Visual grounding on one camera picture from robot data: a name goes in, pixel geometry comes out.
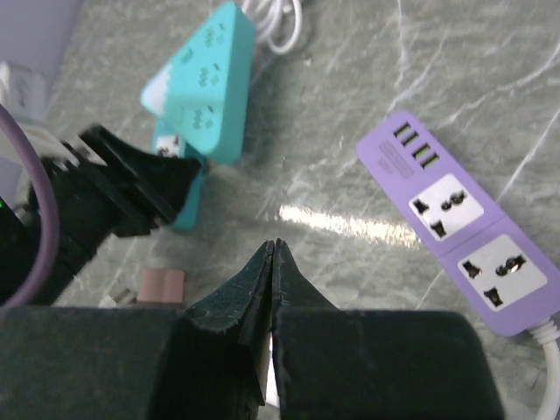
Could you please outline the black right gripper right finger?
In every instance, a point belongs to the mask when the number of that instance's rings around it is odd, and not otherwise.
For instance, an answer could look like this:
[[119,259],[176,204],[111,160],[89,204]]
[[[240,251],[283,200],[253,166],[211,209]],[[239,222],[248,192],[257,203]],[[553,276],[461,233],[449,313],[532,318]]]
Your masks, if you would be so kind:
[[342,310],[273,254],[273,363],[284,419],[502,419],[480,339],[453,311]]

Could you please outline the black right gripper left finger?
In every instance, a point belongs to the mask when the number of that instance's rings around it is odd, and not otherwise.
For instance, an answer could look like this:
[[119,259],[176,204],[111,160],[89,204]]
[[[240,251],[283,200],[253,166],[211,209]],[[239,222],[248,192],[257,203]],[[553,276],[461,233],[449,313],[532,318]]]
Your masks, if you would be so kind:
[[188,308],[26,306],[1,316],[4,419],[254,419],[274,245]]

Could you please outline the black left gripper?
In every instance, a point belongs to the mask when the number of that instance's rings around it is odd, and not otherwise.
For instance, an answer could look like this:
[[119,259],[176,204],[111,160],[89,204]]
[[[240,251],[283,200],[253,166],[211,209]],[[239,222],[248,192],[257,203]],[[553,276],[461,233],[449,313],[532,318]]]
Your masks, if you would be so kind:
[[[187,188],[180,184],[194,177],[200,163],[194,159],[162,157],[124,142],[100,124],[79,134],[104,162],[98,171],[108,176],[104,196],[81,169],[66,161],[67,170],[54,157],[40,159],[51,180],[59,212],[59,247],[55,264],[33,305],[51,305],[96,255],[115,228],[121,238],[148,235],[171,225],[183,204]],[[28,213],[20,220],[1,205],[1,302],[5,303],[26,279],[37,254],[40,218],[34,191],[28,194]]]

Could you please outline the brown cube charger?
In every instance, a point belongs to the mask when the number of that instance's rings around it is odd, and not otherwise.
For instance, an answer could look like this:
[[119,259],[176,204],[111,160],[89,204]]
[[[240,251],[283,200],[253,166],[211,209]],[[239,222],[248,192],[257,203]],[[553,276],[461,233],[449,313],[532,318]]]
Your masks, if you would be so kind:
[[125,288],[104,297],[99,308],[130,305],[182,305],[186,273],[181,269],[145,269],[137,291]]

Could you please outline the teal triangular power strip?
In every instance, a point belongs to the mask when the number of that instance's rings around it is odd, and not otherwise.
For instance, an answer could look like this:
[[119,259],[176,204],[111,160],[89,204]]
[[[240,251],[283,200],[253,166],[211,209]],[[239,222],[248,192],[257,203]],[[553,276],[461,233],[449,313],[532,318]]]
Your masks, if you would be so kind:
[[256,29],[225,2],[144,87],[140,102],[207,158],[242,154]]

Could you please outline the purple power strip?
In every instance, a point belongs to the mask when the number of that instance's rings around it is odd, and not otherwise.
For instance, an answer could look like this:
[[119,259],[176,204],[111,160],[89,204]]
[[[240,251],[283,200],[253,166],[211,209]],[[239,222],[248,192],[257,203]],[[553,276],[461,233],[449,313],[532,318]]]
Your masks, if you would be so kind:
[[494,332],[558,314],[558,267],[414,115],[395,112],[356,153]]

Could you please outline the teal rectangular power strip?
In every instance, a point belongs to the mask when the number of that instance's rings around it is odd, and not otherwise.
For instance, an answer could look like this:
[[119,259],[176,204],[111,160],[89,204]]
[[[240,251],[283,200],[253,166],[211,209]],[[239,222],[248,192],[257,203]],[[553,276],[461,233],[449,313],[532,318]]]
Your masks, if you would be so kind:
[[207,159],[197,152],[182,136],[175,133],[162,121],[157,120],[152,151],[166,158],[194,159],[200,163],[200,168],[194,177],[183,178],[180,184],[187,188],[183,204],[171,228],[185,232],[192,230],[196,224],[200,208],[200,198],[204,184],[205,173],[208,169]]

